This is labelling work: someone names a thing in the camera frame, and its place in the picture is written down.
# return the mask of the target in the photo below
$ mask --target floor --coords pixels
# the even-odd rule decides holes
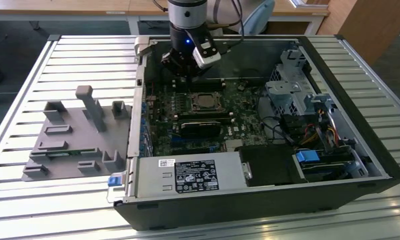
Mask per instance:
[[[39,22],[34,31],[27,22],[0,22],[0,123],[29,74],[49,35],[126,35],[123,21]],[[139,23],[141,34],[166,34],[166,23]],[[372,66],[394,94],[400,97],[400,37]]]

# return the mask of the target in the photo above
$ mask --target table leg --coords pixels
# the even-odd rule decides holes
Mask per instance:
[[[29,21],[29,24],[30,24],[33,30],[38,30],[39,29],[38,21]]]
[[[126,16],[127,28],[130,31],[130,35],[139,35],[139,27],[138,27],[138,16]]]
[[[318,28],[319,28],[323,18],[325,18],[323,16],[313,17],[313,19],[310,20],[310,22],[307,24],[307,27],[305,30],[305,35],[315,35],[317,34],[317,31],[318,31]]]

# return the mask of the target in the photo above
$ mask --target green circuit board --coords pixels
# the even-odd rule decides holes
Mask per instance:
[[[239,81],[234,79],[225,81],[221,91],[177,93],[170,87],[162,86],[157,93],[146,98],[154,156],[226,152],[226,140],[241,140],[243,146],[266,144],[255,111],[258,87],[241,89]],[[215,119],[210,117],[183,121],[175,120],[174,115],[207,113],[209,109],[221,116],[227,115],[223,118],[227,118],[229,122],[221,124],[218,136],[183,139],[179,135],[181,123],[207,122]]]

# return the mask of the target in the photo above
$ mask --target aluminum slatted platform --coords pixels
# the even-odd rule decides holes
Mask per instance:
[[[333,36],[309,40],[400,164],[400,100],[343,40]],[[66,108],[81,107],[74,90],[82,84],[91,85],[102,106],[114,100],[131,104],[133,43],[134,36],[123,35],[62,36],[46,42],[0,125],[0,239],[400,238],[400,185],[331,211],[137,232],[106,201],[106,176],[19,181],[47,100],[62,100]],[[321,77],[311,76],[325,92]]]

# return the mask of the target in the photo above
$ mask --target power supply label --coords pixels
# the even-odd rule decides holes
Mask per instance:
[[[214,160],[174,162],[174,186],[178,194],[218,190]]]

